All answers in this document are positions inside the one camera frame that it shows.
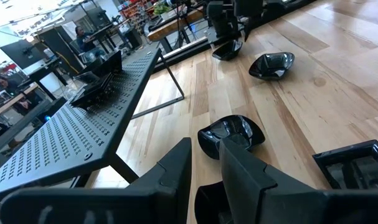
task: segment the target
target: light wood surface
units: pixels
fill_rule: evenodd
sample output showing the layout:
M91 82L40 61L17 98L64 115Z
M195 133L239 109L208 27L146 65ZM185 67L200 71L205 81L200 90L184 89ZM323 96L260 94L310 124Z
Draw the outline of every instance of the light wood surface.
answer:
M34 91L38 87L38 84L33 83L32 86L30 86L28 89L24 90L25 94L28 94L32 91ZM24 97L22 93L18 94L16 97L12 98L10 101L5 103L4 105L0 106L0 114L8 110L14 103L17 103L19 100L21 100Z
M261 54L295 54L279 82L251 77ZM219 162L199 147L197 132L214 121L242 114L255 121L266 141L253 153L317 189L329 187L312 155L378 140L378 0L316 1L255 29L239 56L221 62L206 51L171 67L186 99L132 120L118 155L143 175L179 140L192 138L194 196L220 181ZM178 95L166 70L151 77L138 111ZM92 187L126 187L111 168L96 173Z
M188 23L193 23L195 21L198 21L202 19L204 16L202 15L202 6L198 10L191 11L187 14L187 21ZM179 19L179 28L183 29L184 26L186 26L186 21L184 19ZM172 22L169 22L162 27L152 31L147 36L149 40L151 41L158 41L162 38L166 37L169 34L172 34L173 32L177 31L177 19L173 20Z

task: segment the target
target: black metal bench leg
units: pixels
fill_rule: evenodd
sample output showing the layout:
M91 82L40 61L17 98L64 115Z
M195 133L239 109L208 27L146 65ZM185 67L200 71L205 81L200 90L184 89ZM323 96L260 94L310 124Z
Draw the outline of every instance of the black metal bench leg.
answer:
M150 109L147 109L147 110L145 110L145 111L139 112L139 113L133 115L133 116L132 116L132 119L135 119L135 118L138 118L138 117L143 116L143 115L145 115L145 114L148 114L148 113L151 113L151 112L153 112L153 111L159 110L159 109L161 109L161 108L164 108L164 107L166 107L166 106L169 106L169 105L171 105L171 104L174 104L174 103L176 103L176 102L181 101L181 100L184 99L184 93L183 93L183 90L182 90L181 86L180 86L179 83L177 82L177 80L176 80L174 74L172 73L171 69L169 68L168 64L166 63L165 58L163 57L163 55L161 55L160 57L161 57L161 60L163 61L163 64L165 65L166 69L168 70L168 72L169 72L169 74L170 74L172 80L174 81L174 83L175 83L177 89L179 90L179 92L181 93L182 96L180 96L180 97L178 97L178 98L175 98L175 99L173 99L173 100L170 100L170 101L168 101L168 102L165 102L165 103L163 103L163 104L157 105L157 106L155 106L155 107L152 107L152 108L150 108Z
M134 182L139 176L117 155L111 157L111 167L117 171L128 183Z

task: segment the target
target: person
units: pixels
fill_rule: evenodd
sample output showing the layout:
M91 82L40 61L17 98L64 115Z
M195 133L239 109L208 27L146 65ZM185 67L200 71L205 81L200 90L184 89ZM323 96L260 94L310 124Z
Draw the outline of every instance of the person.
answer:
M77 26L75 28L75 33L77 34L77 44L83 52L93 53L95 57L105 55L104 51L96 47L93 43L93 32L85 32L82 27Z
M0 77L0 86L3 87L10 95L18 95L19 88L16 81L9 80L5 77ZM26 95L26 98L18 101L14 108L21 115L26 115L31 109L35 108L42 99L34 92Z

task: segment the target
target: black glossy bowl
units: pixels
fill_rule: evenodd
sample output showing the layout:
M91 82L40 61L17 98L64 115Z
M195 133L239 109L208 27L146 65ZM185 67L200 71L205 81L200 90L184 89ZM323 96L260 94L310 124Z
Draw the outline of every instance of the black glossy bowl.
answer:
M231 40L229 43L219 47L212 53L212 56L218 60L229 61L235 58L243 46L243 42Z
M241 115L226 116L197 133L201 149L211 158L219 160L219 143L229 138L251 151L265 141L262 130L252 120Z
M294 64L293 53L281 52L264 54L251 65L249 74L262 80L279 80L285 77L286 71Z

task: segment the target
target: perforated metal panel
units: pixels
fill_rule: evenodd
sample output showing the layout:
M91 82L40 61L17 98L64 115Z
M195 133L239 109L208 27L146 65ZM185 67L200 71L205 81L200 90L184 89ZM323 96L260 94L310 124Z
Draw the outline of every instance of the perforated metal panel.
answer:
M19 187L50 185L109 165L161 50L113 69L87 111L67 102L0 168L0 199Z

